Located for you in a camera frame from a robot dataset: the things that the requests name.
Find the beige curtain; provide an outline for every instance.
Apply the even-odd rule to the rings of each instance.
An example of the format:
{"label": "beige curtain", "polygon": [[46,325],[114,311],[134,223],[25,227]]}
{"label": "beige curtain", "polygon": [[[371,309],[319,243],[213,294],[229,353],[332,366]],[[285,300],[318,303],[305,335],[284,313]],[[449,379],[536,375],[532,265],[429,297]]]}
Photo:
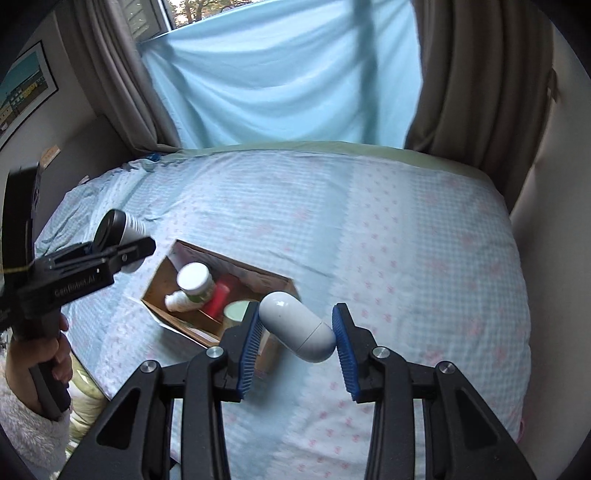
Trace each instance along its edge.
{"label": "beige curtain", "polygon": [[413,0],[423,89],[406,148],[483,170],[509,210],[545,127],[549,20],[530,0]]}
{"label": "beige curtain", "polygon": [[104,114],[137,154],[177,151],[178,133],[152,87],[118,0],[64,0],[56,16],[95,112]]}

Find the wall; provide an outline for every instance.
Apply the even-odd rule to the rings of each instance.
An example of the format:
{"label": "wall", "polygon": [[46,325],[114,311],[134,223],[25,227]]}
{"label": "wall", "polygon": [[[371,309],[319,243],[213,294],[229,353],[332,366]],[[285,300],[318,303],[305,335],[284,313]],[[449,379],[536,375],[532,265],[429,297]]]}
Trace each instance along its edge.
{"label": "wall", "polygon": [[21,124],[0,150],[2,199],[6,177],[11,168],[39,161],[46,148],[63,145],[77,130],[95,118],[70,65],[53,13],[39,25],[23,51],[39,40],[43,41],[47,62],[58,91]]}
{"label": "wall", "polygon": [[558,98],[512,213],[531,310],[522,451],[556,479],[591,429],[591,80],[555,32]]}

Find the cardboard box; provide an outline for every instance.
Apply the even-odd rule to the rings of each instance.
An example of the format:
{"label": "cardboard box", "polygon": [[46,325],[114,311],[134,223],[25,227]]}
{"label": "cardboard box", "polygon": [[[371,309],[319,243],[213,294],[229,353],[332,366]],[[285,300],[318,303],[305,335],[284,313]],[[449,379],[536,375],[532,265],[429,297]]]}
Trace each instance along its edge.
{"label": "cardboard box", "polygon": [[[285,291],[299,298],[293,280],[290,278],[247,265],[182,240],[176,240],[156,270],[152,282],[142,297],[142,302],[165,324],[205,348],[219,343],[224,331],[223,325],[201,310],[169,312],[164,305],[164,297],[179,290],[176,281],[177,272],[191,262],[207,265],[214,280],[225,273],[238,277],[244,288],[237,292],[231,301],[242,299],[260,301],[272,291]],[[270,370],[280,345],[273,335],[265,331],[255,366],[259,373],[267,373]]]}

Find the metal screw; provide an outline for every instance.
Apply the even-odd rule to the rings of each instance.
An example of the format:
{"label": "metal screw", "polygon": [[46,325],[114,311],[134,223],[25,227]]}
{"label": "metal screw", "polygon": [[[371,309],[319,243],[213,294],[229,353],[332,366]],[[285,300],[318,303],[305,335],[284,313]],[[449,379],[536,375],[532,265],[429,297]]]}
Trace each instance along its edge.
{"label": "metal screw", "polygon": [[223,348],[220,346],[211,346],[205,352],[209,358],[218,358],[223,355]]}
{"label": "metal screw", "polygon": [[390,356],[390,350],[384,346],[377,346],[371,352],[377,358],[388,358]]}
{"label": "metal screw", "polygon": [[443,362],[439,364],[439,370],[444,374],[452,374],[456,371],[456,366],[451,362]]}
{"label": "metal screw", "polygon": [[139,366],[139,369],[145,374],[150,374],[154,370],[156,370],[157,366],[158,364],[154,360],[146,360],[143,364]]}

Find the hand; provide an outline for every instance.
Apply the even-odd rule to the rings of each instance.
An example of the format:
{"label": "hand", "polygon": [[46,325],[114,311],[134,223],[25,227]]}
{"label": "hand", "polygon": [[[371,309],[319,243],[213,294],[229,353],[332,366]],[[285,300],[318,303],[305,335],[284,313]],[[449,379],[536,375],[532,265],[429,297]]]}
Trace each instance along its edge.
{"label": "hand", "polygon": [[[68,328],[68,321],[62,315],[60,330],[67,332]],[[60,333],[59,339],[40,338],[26,342],[12,340],[6,357],[6,382],[29,410],[38,415],[43,412],[29,368],[54,358],[56,365],[52,370],[53,377],[67,384],[72,379],[70,351],[70,342],[63,333]]]}

